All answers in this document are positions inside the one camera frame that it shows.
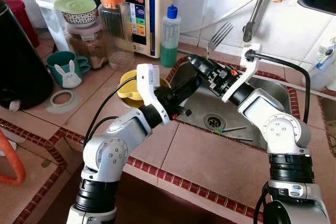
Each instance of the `green dish soap bottle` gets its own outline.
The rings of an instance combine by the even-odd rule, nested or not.
[[[177,15],[177,11],[177,7],[171,5],[167,15],[162,18],[160,62],[166,68],[172,68],[176,64],[181,24],[181,17]]]

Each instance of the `teal mug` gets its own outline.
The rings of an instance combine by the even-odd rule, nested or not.
[[[47,59],[55,81],[66,89],[77,87],[82,82],[82,73],[91,69],[88,58],[76,56],[73,52],[61,51],[50,55]]]

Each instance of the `metal fork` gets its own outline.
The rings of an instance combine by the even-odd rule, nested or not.
[[[211,38],[208,45],[206,46],[206,59],[208,59],[209,55],[212,54],[213,51],[215,51],[215,49],[229,34],[233,27],[234,26],[228,21],[215,33],[215,35]]]

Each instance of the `sink drain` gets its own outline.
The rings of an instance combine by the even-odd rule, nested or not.
[[[224,119],[215,114],[208,114],[204,117],[204,124],[207,128],[214,131],[216,129],[223,129],[226,126]]]

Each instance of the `bunny figurine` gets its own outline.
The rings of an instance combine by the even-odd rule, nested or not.
[[[57,64],[55,64],[56,71],[62,76],[62,87],[66,89],[72,89],[80,85],[82,79],[75,73],[75,64],[73,60],[69,61],[70,71],[65,73],[64,70]]]

